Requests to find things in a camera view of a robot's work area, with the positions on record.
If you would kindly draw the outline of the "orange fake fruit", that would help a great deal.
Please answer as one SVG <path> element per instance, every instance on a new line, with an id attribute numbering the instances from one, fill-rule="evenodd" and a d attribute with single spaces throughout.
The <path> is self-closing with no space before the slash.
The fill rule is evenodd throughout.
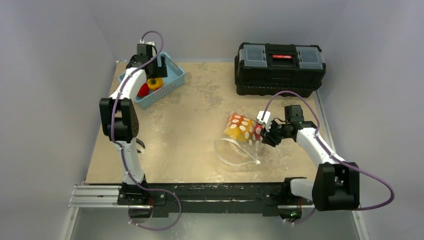
<path id="1" fill-rule="evenodd" d="M 161 77 L 149 78 L 146 83 L 151 91 L 156 91 L 164 86 L 164 80 Z"/>

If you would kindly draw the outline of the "red fake apple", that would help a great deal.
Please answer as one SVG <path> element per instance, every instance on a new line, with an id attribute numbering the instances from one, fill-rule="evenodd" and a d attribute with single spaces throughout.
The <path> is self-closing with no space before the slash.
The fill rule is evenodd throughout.
<path id="1" fill-rule="evenodd" d="M 139 89 L 137 96 L 139 98 L 144 98 L 150 94 L 150 88 L 147 83 L 144 83 Z"/>

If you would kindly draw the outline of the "polka dot zip top bag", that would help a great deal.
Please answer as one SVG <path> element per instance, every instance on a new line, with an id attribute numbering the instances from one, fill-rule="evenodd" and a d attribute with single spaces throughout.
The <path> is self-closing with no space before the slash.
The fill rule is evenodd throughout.
<path id="1" fill-rule="evenodd" d="M 217 157 L 234 167 L 259 165 L 263 148 L 262 130 L 263 126 L 256 120 L 233 111 L 228 117 L 223 137 L 213 141 Z"/>

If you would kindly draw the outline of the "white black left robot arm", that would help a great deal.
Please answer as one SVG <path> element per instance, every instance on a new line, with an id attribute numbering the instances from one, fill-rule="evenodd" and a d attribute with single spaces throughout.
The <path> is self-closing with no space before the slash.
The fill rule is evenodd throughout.
<path id="1" fill-rule="evenodd" d="M 158 64 L 159 55 L 153 42 L 139 43 L 118 88 L 108 98 L 99 101 L 103 134 L 114 144 L 122 162 L 123 181 L 119 193 L 138 205 L 148 201 L 149 191 L 137 152 L 140 126 L 134 102 L 148 78 L 167 76 L 165 60 Z"/>

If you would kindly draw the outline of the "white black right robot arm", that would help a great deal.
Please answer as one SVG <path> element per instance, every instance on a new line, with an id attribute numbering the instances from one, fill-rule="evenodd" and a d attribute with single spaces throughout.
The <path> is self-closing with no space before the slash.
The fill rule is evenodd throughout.
<path id="1" fill-rule="evenodd" d="M 285 120 L 277 123 L 269 111 L 259 111 L 262 143 L 276 147 L 282 140 L 292 139 L 303 148 L 316 166 L 314 181 L 289 177 L 283 182 L 280 196 L 288 204 L 300 197 L 312 201 L 318 211 L 356 210 L 360 205 L 360 177 L 355 162 L 336 161 L 335 151 L 317 132 L 312 121 L 306 121 L 300 105 L 284 108 Z"/>

